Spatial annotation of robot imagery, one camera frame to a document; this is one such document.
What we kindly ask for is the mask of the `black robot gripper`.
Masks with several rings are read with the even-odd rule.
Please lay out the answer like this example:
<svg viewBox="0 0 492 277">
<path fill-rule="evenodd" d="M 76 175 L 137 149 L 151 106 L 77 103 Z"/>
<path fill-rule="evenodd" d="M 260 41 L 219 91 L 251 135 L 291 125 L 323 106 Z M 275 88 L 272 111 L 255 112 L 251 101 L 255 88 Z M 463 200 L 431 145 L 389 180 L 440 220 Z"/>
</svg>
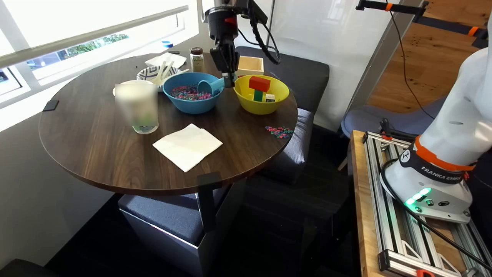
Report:
<svg viewBox="0 0 492 277">
<path fill-rule="evenodd" d="M 211 49 L 216 68 L 222 72 L 236 72 L 239 52 L 234 40 L 239 35 L 237 12 L 229 6 L 216 6 L 206 12 L 209 35 L 214 40 Z"/>
</svg>

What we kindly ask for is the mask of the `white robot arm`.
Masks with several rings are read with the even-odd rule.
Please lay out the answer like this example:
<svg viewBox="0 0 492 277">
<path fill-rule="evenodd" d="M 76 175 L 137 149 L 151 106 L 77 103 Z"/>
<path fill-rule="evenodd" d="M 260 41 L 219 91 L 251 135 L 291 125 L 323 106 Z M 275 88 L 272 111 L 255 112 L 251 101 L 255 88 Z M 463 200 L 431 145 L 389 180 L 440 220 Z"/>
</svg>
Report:
<svg viewBox="0 0 492 277">
<path fill-rule="evenodd" d="M 380 183 L 411 212 L 468 223 L 465 175 L 492 146 L 492 44 L 471 54 L 435 120 L 380 171 Z"/>
</svg>

